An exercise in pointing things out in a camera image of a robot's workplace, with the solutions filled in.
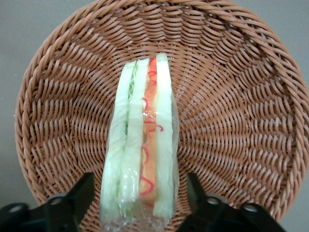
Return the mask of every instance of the gray background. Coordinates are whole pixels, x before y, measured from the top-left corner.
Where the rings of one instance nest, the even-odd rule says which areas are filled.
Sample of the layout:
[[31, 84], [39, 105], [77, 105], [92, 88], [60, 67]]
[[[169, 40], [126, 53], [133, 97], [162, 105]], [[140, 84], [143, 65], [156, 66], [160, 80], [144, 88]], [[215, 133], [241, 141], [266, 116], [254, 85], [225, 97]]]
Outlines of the gray background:
[[[23, 74], [44, 39], [91, 0], [0, 0], [0, 207], [37, 204], [23, 178], [15, 148], [14, 116]], [[308, 0], [234, 0], [277, 33], [309, 84]], [[309, 178], [281, 221], [288, 231], [309, 231]]]

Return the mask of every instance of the wrapped sandwich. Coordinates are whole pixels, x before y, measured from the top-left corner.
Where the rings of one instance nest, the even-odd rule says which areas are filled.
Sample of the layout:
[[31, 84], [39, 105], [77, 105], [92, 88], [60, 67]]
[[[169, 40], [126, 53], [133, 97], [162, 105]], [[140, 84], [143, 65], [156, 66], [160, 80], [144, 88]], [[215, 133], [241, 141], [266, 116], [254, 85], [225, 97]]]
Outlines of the wrapped sandwich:
[[121, 231], [143, 220], [153, 221], [154, 231], [164, 229], [175, 213], [178, 139], [167, 55], [126, 63], [118, 83], [102, 177], [103, 230]]

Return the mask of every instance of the woven basket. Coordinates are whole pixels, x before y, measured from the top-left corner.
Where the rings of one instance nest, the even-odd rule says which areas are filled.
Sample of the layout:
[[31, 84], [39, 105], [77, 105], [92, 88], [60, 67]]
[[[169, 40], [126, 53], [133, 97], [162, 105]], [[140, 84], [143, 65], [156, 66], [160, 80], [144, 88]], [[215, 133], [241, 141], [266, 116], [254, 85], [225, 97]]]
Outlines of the woven basket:
[[29, 64], [16, 110], [19, 161], [38, 203], [94, 172], [96, 196], [81, 228], [100, 230], [121, 69], [159, 52], [169, 57], [181, 127], [181, 186], [167, 231], [190, 213], [188, 172], [230, 205], [255, 202], [280, 220], [308, 169], [308, 91], [274, 32], [226, 0], [99, 0], [54, 30]]

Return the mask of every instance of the wicker basket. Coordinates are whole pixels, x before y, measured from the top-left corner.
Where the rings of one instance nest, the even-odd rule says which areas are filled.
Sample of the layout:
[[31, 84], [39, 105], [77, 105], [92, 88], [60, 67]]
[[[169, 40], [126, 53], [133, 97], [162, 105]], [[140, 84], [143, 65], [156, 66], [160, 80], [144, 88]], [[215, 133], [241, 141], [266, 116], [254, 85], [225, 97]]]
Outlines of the wicker basket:
[[99, 0], [55, 29], [29, 64], [16, 110], [19, 160], [38, 203], [94, 172], [96, 196], [81, 228], [100, 230], [121, 69], [158, 52], [169, 57], [181, 127], [181, 186], [167, 231], [190, 213], [188, 172], [230, 205], [255, 202], [280, 220], [308, 169], [308, 91], [274, 32], [227, 0]]

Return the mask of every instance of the tomato slice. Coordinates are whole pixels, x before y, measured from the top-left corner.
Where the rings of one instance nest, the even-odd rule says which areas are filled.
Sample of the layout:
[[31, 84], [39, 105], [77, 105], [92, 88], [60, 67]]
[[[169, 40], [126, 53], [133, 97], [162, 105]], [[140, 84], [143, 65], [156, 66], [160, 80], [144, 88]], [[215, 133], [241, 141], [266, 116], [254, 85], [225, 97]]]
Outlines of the tomato slice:
[[146, 107], [144, 117], [144, 143], [141, 147], [142, 164], [140, 172], [140, 198], [147, 205], [153, 205], [156, 198], [156, 124], [155, 95], [157, 89], [156, 58], [150, 60], [148, 67], [148, 83], [143, 100]]

